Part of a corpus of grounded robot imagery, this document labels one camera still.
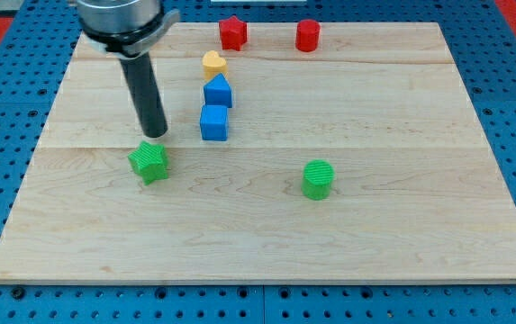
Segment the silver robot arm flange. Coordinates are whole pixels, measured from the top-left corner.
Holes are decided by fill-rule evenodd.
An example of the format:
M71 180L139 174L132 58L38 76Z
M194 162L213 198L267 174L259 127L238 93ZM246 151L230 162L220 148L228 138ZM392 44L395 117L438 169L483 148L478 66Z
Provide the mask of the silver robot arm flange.
M160 0L76 0L84 34L94 46L120 59L147 53L181 21L177 9L166 10Z

